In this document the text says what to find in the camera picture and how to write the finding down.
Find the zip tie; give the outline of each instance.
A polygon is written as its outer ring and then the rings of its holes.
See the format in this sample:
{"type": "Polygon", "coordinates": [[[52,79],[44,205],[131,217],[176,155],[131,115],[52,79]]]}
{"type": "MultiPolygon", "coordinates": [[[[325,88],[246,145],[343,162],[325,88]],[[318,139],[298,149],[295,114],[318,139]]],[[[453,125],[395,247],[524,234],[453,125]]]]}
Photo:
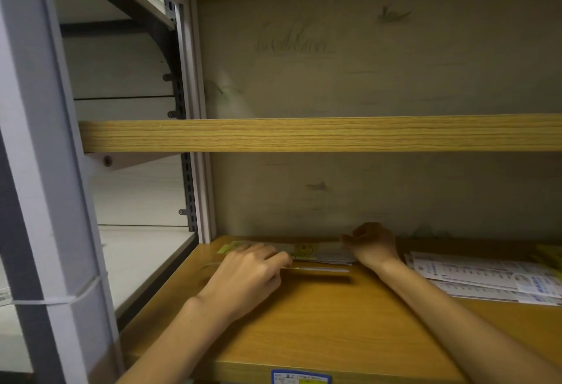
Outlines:
{"type": "Polygon", "coordinates": [[[79,302],[81,299],[85,298],[96,285],[102,280],[102,277],[106,277],[107,273],[96,276],[94,279],[89,281],[80,292],[76,295],[67,295],[65,297],[51,297],[44,300],[12,300],[12,304],[15,305],[61,305],[61,304],[74,304],[79,302]]]}

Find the upper wooden shelf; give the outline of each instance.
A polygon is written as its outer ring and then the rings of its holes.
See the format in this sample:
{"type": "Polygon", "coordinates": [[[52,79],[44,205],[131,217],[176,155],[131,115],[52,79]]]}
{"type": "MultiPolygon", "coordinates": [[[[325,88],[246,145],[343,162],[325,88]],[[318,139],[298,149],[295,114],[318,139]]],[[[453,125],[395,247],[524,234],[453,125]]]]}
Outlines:
{"type": "MultiPolygon", "coordinates": [[[[127,363],[145,353],[199,292],[215,270],[205,266],[221,261],[217,250],[236,239],[313,241],[223,236],[200,244],[121,333],[127,363]]],[[[463,240],[401,240],[398,248],[509,260],[531,260],[534,249],[530,243],[463,240]]],[[[272,369],[293,368],[329,374],[335,384],[465,382],[425,326],[369,270],[352,266],[351,273],[337,276],[282,271],[282,280],[270,299],[219,338],[193,378],[263,384],[270,382],[272,369]]],[[[458,301],[562,366],[562,308],[458,301]]]]}
{"type": "Polygon", "coordinates": [[[81,122],[90,152],[562,151],[562,114],[81,122]]]}

